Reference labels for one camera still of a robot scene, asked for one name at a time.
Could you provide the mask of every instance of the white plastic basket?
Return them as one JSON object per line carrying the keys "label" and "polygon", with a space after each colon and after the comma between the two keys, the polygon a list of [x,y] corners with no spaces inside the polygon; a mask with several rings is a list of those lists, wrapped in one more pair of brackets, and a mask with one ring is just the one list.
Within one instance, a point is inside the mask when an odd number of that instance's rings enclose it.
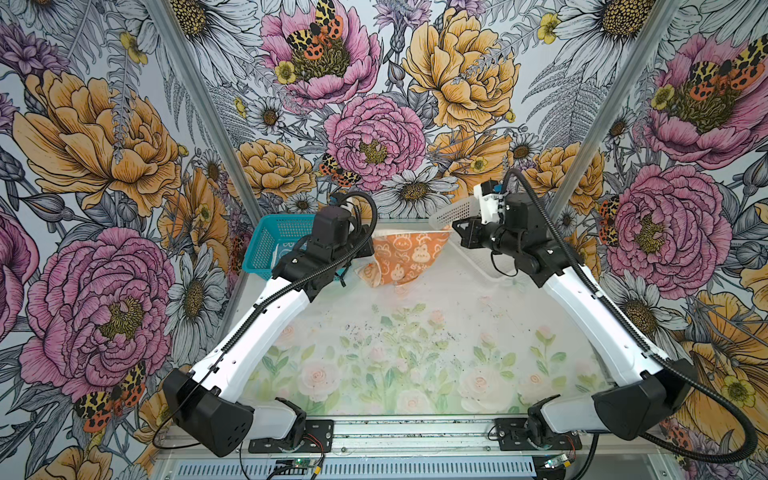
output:
{"label": "white plastic basket", "polygon": [[[429,226],[435,230],[441,230],[446,225],[451,225],[454,220],[475,217],[480,214],[480,203],[474,197],[461,200],[437,210],[429,217]],[[458,251],[458,254],[467,259],[482,275],[493,282],[507,278],[493,267],[491,263],[491,251],[487,248],[472,249],[462,248],[462,238],[455,231],[451,232],[448,243]],[[498,269],[507,275],[515,273],[515,261],[508,255],[496,255],[494,257]]]}

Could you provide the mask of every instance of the table surface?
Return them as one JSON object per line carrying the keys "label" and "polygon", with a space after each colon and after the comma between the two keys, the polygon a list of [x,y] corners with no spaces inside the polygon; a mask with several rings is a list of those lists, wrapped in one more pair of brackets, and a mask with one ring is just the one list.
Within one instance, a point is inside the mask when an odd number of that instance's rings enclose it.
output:
{"label": "table surface", "polygon": [[[491,282],[446,246],[404,286],[347,280],[283,331],[241,402],[279,396],[309,415],[507,414],[605,387],[587,339],[524,273]],[[234,319],[263,286],[247,277]]]}

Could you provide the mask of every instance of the basket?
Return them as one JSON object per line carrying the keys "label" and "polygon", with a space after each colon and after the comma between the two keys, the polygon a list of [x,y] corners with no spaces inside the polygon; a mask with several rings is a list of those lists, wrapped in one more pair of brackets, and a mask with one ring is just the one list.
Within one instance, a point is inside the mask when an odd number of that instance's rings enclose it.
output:
{"label": "basket", "polygon": [[[480,202],[474,197],[466,197],[437,210],[429,217],[429,226],[435,230],[441,230],[446,225],[453,224],[454,220],[480,215]],[[451,232],[448,243],[458,251],[458,254],[467,259],[485,278],[493,282],[507,278],[499,273],[491,263],[491,252],[487,248],[469,249],[462,247],[462,238],[455,231]],[[508,255],[496,255],[494,258],[499,270],[512,275],[515,273],[515,260]]]}
{"label": "basket", "polygon": [[312,233],[313,214],[266,215],[259,220],[248,250],[243,258],[243,270],[265,280],[272,278],[277,261],[293,249],[299,239]]}

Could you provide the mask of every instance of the orange and black butterfly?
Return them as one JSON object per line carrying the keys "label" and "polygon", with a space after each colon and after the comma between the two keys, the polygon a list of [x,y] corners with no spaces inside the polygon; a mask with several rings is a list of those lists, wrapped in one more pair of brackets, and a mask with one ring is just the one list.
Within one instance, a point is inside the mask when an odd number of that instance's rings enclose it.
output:
{"label": "orange and black butterfly", "polygon": [[323,175],[330,175],[331,181],[340,187],[351,187],[362,180],[362,177],[355,172],[341,168],[339,162],[331,154],[323,155],[323,162],[320,164],[319,170]]}
{"label": "orange and black butterfly", "polygon": [[614,195],[600,205],[600,241],[609,247],[616,247],[619,244],[619,233],[614,226],[616,213],[619,211],[619,196]]}
{"label": "orange and black butterfly", "polygon": [[147,390],[144,381],[147,369],[144,362],[138,363],[122,382],[110,391],[88,393],[74,403],[74,412],[85,421],[83,430],[97,433],[107,427],[112,416],[121,416],[123,409],[135,407]]}
{"label": "orange and black butterfly", "polygon": [[766,70],[763,60],[768,57],[768,34],[753,41],[733,60],[722,65],[713,61],[698,61],[690,66],[688,79],[694,86],[689,95],[705,101],[712,94],[723,95],[727,89],[744,90],[755,83]]}
{"label": "orange and black butterfly", "polygon": [[315,10],[309,30],[298,30],[286,37],[288,45],[307,60],[320,60],[325,48],[331,48],[331,40],[338,40],[344,32],[344,20],[336,14],[333,0],[319,0]]}

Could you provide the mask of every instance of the metal post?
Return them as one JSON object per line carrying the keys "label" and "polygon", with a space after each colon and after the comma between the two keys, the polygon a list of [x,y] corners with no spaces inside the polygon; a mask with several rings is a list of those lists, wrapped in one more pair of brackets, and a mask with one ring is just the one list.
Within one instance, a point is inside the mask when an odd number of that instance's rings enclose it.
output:
{"label": "metal post", "polygon": [[224,167],[227,169],[232,183],[240,195],[240,200],[243,202],[248,217],[256,225],[263,216],[259,203],[253,196],[240,162],[235,158],[227,130],[219,118],[214,101],[211,100],[208,94],[203,75],[195,67],[196,63],[188,48],[187,39],[184,37],[184,33],[181,31],[181,27],[176,20],[174,10],[167,0],[153,0],[145,2],[145,5],[168,51],[175,74],[189,91],[197,113],[203,118],[206,128],[210,131],[210,137],[213,139],[219,155],[221,155]]}
{"label": "metal post", "polygon": [[563,211],[571,195],[576,191],[579,181],[586,173],[592,158],[598,152],[605,133],[611,128],[611,124],[621,108],[621,102],[629,95],[630,86],[642,72],[650,54],[658,48],[661,35],[669,28],[679,7],[680,0],[658,0],[650,10],[648,20],[637,36],[629,58],[616,75],[616,80],[608,91],[608,96],[600,106],[598,115],[594,118],[589,132],[587,132],[587,137],[581,142],[581,148],[576,154],[574,163],[554,196],[554,201],[549,207],[549,214],[552,218],[556,218]]}

